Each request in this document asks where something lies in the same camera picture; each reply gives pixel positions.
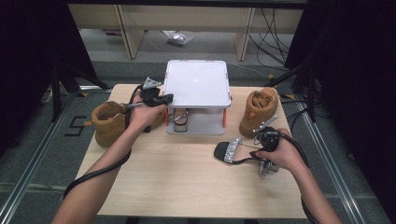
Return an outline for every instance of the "white lid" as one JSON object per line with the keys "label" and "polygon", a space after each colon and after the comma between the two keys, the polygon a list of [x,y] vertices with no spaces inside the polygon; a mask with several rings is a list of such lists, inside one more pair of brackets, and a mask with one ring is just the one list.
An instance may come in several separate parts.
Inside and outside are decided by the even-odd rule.
{"label": "white lid", "polygon": [[173,108],[225,108],[231,105],[226,63],[173,60],[168,62],[163,94],[174,94]]}

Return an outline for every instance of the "tripod leg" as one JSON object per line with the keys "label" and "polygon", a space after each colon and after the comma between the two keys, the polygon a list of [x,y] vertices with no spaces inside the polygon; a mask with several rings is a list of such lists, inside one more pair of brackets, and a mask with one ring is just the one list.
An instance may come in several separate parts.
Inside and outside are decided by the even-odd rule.
{"label": "tripod leg", "polygon": [[112,88],[111,86],[108,86],[105,82],[102,82],[96,78],[88,76],[87,74],[85,74],[84,72],[82,72],[81,70],[79,70],[78,68],[76,68],[73,65],[63,63],[62,66],[65,69],[68,69],[70,72],[78,75],[79,77],[83,77],[83,78],[87,79],[88,81],[90,81],[91,83],[97,85],[98,87],[100,87],[102,89],[108,90],[108,89]]}
{"label": "tripod leg", "polygon": [[300,72],[302,66],[298,65],[297,67],[289,70],[289,72],[283,74],[281,77],[277,77],[274,80],[270,81],[269,83],[265,84],[264,87],[274,87],[275,85],[285,81],[286,79],[296,75]]}

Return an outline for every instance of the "person's right hand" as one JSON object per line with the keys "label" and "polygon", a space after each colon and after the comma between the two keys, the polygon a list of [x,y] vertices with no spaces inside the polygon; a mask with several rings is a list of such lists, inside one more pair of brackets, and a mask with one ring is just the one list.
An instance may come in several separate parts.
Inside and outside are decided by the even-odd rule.
{"label": "person's right hand", "polygon": [[[278,131],[291,137],[291,134],[286,129],[278,129]],[[279,137],[279,143],[274,152],[258,151],[256,156],[270,160],[277,166],[289,171],[297,166],[304,165],[304,161],[295,146],[282,137]]]}

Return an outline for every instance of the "fingers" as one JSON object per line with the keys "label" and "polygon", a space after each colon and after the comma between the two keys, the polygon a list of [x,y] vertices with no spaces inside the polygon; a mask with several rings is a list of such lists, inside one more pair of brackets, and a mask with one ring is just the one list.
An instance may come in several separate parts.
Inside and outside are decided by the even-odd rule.
{"label": "fingers", "polygon": [[288,135],[288,136],[291,136],[291,133],[287,130],[287,129],[285,129],[285,128],[279,128],[279,129],[277,129],[280,133],[283,133],[283,134],[286,134],[286,135]]}
{"label": "fingers", "polygon": [[270,155],[271,155],[271,152],[267,152],[267,151],[258,151],[258,152],[256,152],[256,156],[258,156],[260,158],[263,158],[263,159],[266,159],[266,160],[270,159]]}

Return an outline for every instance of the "cable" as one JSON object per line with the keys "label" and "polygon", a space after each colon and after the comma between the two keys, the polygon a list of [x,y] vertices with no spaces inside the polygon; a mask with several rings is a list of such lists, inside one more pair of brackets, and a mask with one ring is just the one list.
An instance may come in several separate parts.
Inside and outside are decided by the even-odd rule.
{"label": "cable", "polygon": [[[138,85],[138,86],[134,89],[134,92],[133,92],[132,95],[131,95],[131,99],[130,99],[130,101],[129,101],[129,104],[131,104],[131,103],[133,102],[134,96],[136,95],[137,91],[138,91],[142,86],[143,86],[143,85]],[[130,118],[131,118],[131,112],[132,112],[132,108],[131,108],[131,107],[127,107],[127,109],[126,109],[126,114],[125,114],[125,129],[128,128],[128,126],[129,126],[129,120],[130,120]],[[97,170],[97,171],[94,171],[94,172],[92,172],[92,173],[85,174],[85,175],[83,175],[82,177],[80,177],[80,178],[74,180],[69,186],[67,186],[66,190],[64,191],[64,198],[66,198],[67,194],[68,194],[68,193],[70,192],[70,190],[72,190],[75,186],[77,186],[77,185],[79,185],[79,184],[81,184],[81,183],[83,183],[83,182],[85,182],[85,181],[87,181],[87,180],[89,180],[89,179],[91,179],[91,178],[94,178],[94,177],[99,176],[99,175],[103,175],[103,174],[105,174],[105,173],[108,173],[108,172],[110,172],[110,171],[113,171],[113,170],[115,170],[115,169],[121,167],[125,162],[127,162],[127,161],[129,160],[129,158],[130,158],[130,156],[131,156],[131,153],[132,153],[132,150],[130,150],[130,151],[128,152],[128,154],[126,154],[120,161],[118,161],[118,162],[116,162],[116,163],[114,163],[114,164],[112,164],[112,165],[110,165],[110,166],[108,166],[108,167],[106,167],[106,168],[103,168],[103,169],[101,169],[101,170]]]}
{"label": "cable", "polygon": [[[267,24],[267,27],[268,27],[267,33],[265,34],[265,36],[264,36],[264,38],[263,38],[263,41],[264,41],[268,46],[270,46],[270,47],[272,47],[272,48],[274,48],[274,49],[278,49],[278,50],[279,50],[279,53],[280,53],[281,56],[282,56],[282,59],[283,59],[284,61],[286,61],[286,56],[285,56],[284,53],[283,53],[283,52],[286,52],[286,51],[283,50],[283,49],[280,47],[279,43],[280,43],[281,45],[283,45],[286,49],[289,49],[289,48],[288,48],[285,44],[283,44],[282,41],[280,41],[279,37],[277,36],[276,21],[275,21],[276,9],[273,8],[273,17],[272,17],[272,19],[271,19],[271,23],[268,22],[268,20],[267,20],[267,18],[266,18],[266,16],[265,16],[265,13],[264,13],[263,8],[262,8],[262,15],[263,15],[263,17],[264,17],[264,19],[265,19],[265,23]],[[275,34],[272,32],[272,25],[274,25]],[[271,36],[273,37],[273,39],[275,40],[276,45],[277,45],[277,48],[274,47],[274,46],[272,46],[272,45],[270,45],[269,43],[267,43],[267,42],[265,41],[265,37],[267,37],[268,33],[270,33]]]}
{"label": "cable", "polygon": [[228,63],[228,64],[231,64],[231,65],[233,65],[233,66],[235,66],[235,67],[238,67],[238,68],[246,69],[246,70],[251,71],[251,72],[255,72],[255,73],[259,74],[259,75],[262,76],[262,77],[271,79],[271,78],[267,77],[266,75],[261,74],[261,73],[260,73],[259,71],[257,71],[257,70],[250,69],[250,68],[246,68],[246,67],[243,67],[243,66],[240,66],[240,65],[237,65],[237,64],[233,64],[233,63]]}
{"label": "cable", "polygon": [[270,53],[268,50],[263,49],[263,48],[261,47],[261,45],[257,44],[257,43],[253,40],[253,38],[251,37],[251,35],[249,35],[248,37],[249,37],[250,40],[253,42],[253,44],[256,45],[256,47],[257,47],[257,52],[258,52],[259,50],[261,50],[262,52],[268,54],[268,56],[270,56],[271,58],[273,58],[273,59],[276,60],[277,62],[281,63],[282,65],[285,65],[285,62],[283,62],[282,60],[278,59],[274,54]]}

